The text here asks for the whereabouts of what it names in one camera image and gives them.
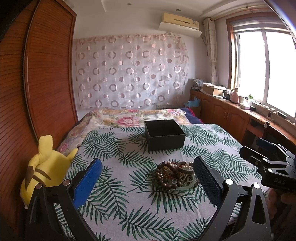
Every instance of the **open black box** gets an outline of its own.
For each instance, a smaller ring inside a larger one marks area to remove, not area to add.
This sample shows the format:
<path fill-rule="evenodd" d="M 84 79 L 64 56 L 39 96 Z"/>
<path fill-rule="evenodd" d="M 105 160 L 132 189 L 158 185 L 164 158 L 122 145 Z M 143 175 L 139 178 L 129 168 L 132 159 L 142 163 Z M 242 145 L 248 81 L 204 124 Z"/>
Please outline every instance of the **open black box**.
<path fill-rule="evenodd" d="M 145 121 L 145 136 L 148 151 L 181 148 L 185 133 L 175 120 Z"/>

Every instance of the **sheer curtain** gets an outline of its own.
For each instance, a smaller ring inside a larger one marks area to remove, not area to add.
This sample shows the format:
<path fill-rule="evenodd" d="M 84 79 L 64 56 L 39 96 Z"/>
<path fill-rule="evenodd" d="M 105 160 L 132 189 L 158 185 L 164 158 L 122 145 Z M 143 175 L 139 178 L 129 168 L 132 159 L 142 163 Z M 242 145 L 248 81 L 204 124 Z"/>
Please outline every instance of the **sheer curtain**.
<path fill-rule="evenodd" d="M 73 47 L 73 79 L 82 108 L 179 104 L 189 66 L 181 37 L 92 37 L 74 40 Z"/>
<path fill-rule="evenodd" d="M 211 71 L 211 83 L 218 85 L 218 77 L 216 70 L 217 62 L 217 37 L 216 37 L 216 28 L 215 22 L 210 18 L 206 18 L 204 21 L 205 27 L 205 39 L 207 42 L 207 54 L 210 61 L 210 71 Z"/>

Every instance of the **pikachu plush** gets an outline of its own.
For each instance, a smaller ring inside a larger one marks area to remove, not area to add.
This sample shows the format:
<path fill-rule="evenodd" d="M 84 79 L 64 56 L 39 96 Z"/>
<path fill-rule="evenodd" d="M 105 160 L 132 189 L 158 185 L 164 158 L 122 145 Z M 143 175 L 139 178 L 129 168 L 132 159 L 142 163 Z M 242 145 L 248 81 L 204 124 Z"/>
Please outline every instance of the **pikachu plush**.
<path fill-rule="evenodd" d="M 42 183 L 45 187 L 61 184 L 77 150 L 75 148 L 66 157 L 52 149 L 52 136 L 40 137 L 38 154 L 29 161 L 26 176 L 20 188 L 20 196 L 25 203 L 25 208 L 29 206 L 37 183 Z"/>

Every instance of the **ceiling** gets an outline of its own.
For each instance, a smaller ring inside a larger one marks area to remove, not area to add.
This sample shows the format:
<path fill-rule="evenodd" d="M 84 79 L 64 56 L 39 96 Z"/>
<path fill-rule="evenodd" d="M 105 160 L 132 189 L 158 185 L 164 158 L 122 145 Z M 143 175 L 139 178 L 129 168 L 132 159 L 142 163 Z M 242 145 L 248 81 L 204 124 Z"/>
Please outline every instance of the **ceiling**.
<path fill-rule="evenodd" d="M 129 11 L 131 9 L 155 9 L 201 20 L 213 17 L 228 9 L 264 4 L 263 0 L 65 0 L 74 5 L 77 15 L 103 12 Z"/>

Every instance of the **silver bolt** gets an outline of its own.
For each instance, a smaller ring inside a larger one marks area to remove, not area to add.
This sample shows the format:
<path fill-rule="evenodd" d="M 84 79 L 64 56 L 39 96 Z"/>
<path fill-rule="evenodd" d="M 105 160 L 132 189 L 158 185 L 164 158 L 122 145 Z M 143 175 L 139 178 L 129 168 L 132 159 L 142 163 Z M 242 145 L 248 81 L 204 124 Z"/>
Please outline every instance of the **silver bolt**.
<path fill-rule="evenodd" d="M 260 185 L 258 183 L 253 183 L 254 188 L 259 189 Z"/>
<path fill-rule="evenodd" d="M 70 180 L 65 180 L 65 181 L 63 181 L 63 185 L 64 186 L 68 186 L 69 184 L 71 183 L 71 181 Z"/>
<path fill-rule="evenodd" d="M 40 188 L 42 188 L 42 184 L 41 184 L 41 183 L 36 184 L 35 188 L 36 188 L 36 189 L 40 189 Z"/>
<path fill-rule="evenodd" d="M 228 185 L 232 185 L 232 184 L 233 184 L 233 180 L 231 180 L 231 179 L 226 179 L 225 182 L 226 182 Z"/>

